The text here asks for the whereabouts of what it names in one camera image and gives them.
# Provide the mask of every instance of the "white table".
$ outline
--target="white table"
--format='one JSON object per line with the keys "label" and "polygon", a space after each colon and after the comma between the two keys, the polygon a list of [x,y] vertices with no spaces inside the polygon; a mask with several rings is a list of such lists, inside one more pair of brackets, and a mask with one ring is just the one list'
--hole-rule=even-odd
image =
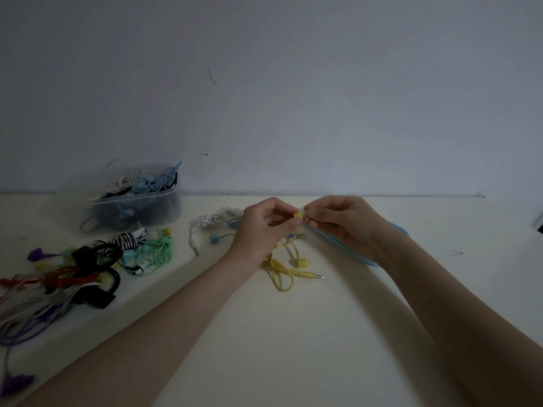
{"label": "white table", "polygon": [[[1,195],[0,276],[30,271],[30,250],[55,252],[75,239],[40,218],[47,196]],[[78,306],[37,339],[15,348],[14,373],[38,384],[127,326],[215,262],[230,241],[188,247],[188,223],[219,207],[262,197],[185,196],[171,225],[174,259],[146,278],[122,274],[105,310]],[[309,197],[284,197],[302,206]],[[403,226],[462,283],[543,344],[543,237],[485,198],[367,198]],[[395,285],[309,234],[297,246],[324,280],[295,280],[279,293],[257,272],[221,309],[156,406],[464,405],[448,367]],[[451,251],[463,254],[447,257]],[[112,380],[145,381],[145,377]],[[14,404],[16,399],[6,405]]]}

